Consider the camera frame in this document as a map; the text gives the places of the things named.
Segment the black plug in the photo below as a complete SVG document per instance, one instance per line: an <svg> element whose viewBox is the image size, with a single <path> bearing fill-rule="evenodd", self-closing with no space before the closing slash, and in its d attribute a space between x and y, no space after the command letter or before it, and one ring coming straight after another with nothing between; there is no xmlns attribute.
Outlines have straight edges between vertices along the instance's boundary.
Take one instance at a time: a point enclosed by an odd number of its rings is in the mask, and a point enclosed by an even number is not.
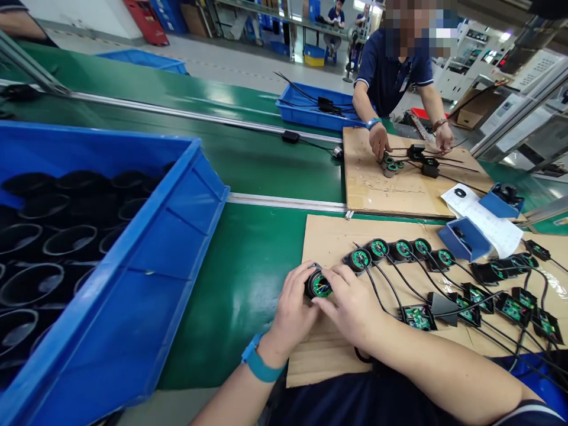
<svg viewBox="0 0 568 426"><path fill-rule="evenodd" d="M285 130L284 133L282 134L282 140L289 144L295 145L300 140L300 135L296 132Z"/></svg>

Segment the stool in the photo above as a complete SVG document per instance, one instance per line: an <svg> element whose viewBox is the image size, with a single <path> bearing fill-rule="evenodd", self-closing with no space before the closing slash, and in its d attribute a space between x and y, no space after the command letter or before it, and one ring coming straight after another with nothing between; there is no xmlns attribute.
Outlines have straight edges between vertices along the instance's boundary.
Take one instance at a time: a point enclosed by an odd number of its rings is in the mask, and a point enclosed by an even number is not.
<svg viewBox="0 0 568 426"><path fill-rule="evenodd" d="M326 47L325 48L325 57L324 57L324 61L327 61L327 57L330 55L330 48ZM335 53L333 54L333 63L336 64L337 63L337 51L335 51Z"/></svg>

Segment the cardboard sheet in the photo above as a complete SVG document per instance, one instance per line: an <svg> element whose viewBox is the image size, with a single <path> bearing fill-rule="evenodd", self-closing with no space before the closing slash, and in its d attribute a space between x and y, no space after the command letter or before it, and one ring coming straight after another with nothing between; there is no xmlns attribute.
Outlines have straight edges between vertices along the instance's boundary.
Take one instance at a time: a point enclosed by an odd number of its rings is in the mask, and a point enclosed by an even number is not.
<svg viewBox="0 0 568 426"><path fill-rule="evenodd" d="M354 241L363 246L373 238L382 238L387 242L391 242L400 238L414 240L421 237L426 238L434 250L440 249L444 246L438 238L437 232L439 229L439 226L434 225L378 220L353 219L347 221L344 218L309 215L306 220L302 261L311 259L324 267L331 267L334 264L341 263L341 258L355 248L353 245ZM526 240L532 239L542 244L551 251L553 257L558 262L568 266L568 255L564 254L565 251L562 249L562 245L568 241L567 237L525 233L524 238ZM519 247L518 252L523 251L525 251L523 247ZM467 267L465 261L460 261L460 263ZM380 265L394 284L403 305L421 303L421 300L406 287L393 266L387 264L386 260L381 262ZM568 275L552 262L540 262L540 265L549 274L549 279L551 280L546 296L546 310L559 319L563 337L565 340L568 340L568 293L566 292ZM420 294L426 296L429 292L436 291L419 265L415 263L402 264L399 268L409 283ZM375 268L371 268L371 274L383 304L393 314L397 313L398 306L390 287ZM442 290L446 292L458 291L461 294L461 290L458 290L445 280L441 274L432 273L430 275ZM473 281L470 276L456 266L452 267L447 275L459 283ZM524 278L525 276L522 275L521 277L504 281L500 286L495 287L494 291L522 286ZM366 275L361 275L359 280L369 288L369 296L375 299L369 278ZM543 284L543 278L538 273L533 272L529 280L528 290L540 299ZM518 339L520 328L508 322L500 314L483 314L483 319L498 327L513 339ZM445 325L440 320L437 320L436 323L438 331L434 333L464 345L482 355L491 357L509 355L503 348L463 323L459 323L456 328ZM497 338L511 350L515 349L513 342L497 334L487 325L484 324L482 330ZM532 326L530 326L529 330L534 334ZM546 346L543 340L540 341L542 345ZM532 351L539 351L529 338L525 339L524 346ZM303 386L318 383L345 373L364 372L369 369L370 366L368 364L364 364L357 359L353 347L341 336L335 325L325 315L321 314L310 335L290 357L286 385L287 387Z"/></svg>
<svg viewBox="0 0 568 426"><path fill-rule="evenodd" d="M408 148L414 143L422 141L389 135L391 148ZM344 128L343 147L349 210L413 217L454 217L440 195L452 188L455 182L442 176L438 179L423 176L419 169L408 163L405 163L400 174L386 178L371 151L369 131L365 128ZM432 146L427 146L427 151L434 152L433 150ZM406 151L394 150L392 155L406 156ZM440 173L483 191L488 191L493 186L493 180L466 149L456 147L444 158L463 161L447 163L477 170L479 173L448 166L440 166Z"/></svg>

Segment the cardboard box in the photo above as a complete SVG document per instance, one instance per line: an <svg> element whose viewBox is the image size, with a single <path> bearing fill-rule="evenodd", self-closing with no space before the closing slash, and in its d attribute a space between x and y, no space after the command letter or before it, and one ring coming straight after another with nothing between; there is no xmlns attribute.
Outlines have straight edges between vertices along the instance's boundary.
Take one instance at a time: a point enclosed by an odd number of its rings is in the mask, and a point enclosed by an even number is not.
<svg viewBox="0 0 568 426"><path fill-rule="evenodd" d="M485 122L484 119L493 114L493 111L503 103L504 97L492 91L473 99L480 92L478 89L469 89L454 107L449 122L457 127L474 130L481 126L482 122Z"/></svg>
<svg viewBox="0 0 568 426"><path fill-rule="evenodd" d="M209 24L209 29L211 30L212 35L215 35L215 27L213 25L213 20L211 19L209 12L204 10L204 19L198 6L180 4L179 7L182 11L183 19L185 20L185 23L187 24L189 32L191 34L209 38L209 32L207 32L207 25L205 23L205 19L207 19L207 23Z"/></svg>

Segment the white wall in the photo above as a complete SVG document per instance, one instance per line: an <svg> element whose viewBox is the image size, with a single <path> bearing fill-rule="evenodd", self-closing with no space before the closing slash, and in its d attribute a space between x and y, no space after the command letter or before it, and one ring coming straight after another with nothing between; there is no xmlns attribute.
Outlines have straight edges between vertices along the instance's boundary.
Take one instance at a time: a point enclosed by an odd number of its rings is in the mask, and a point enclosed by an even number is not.
<svg viewBox="0 0 568 426"><path fill-rule="evenodd" d="M116 37L142 37L122 0L25 0L24 3L37 19Z"/></svg>

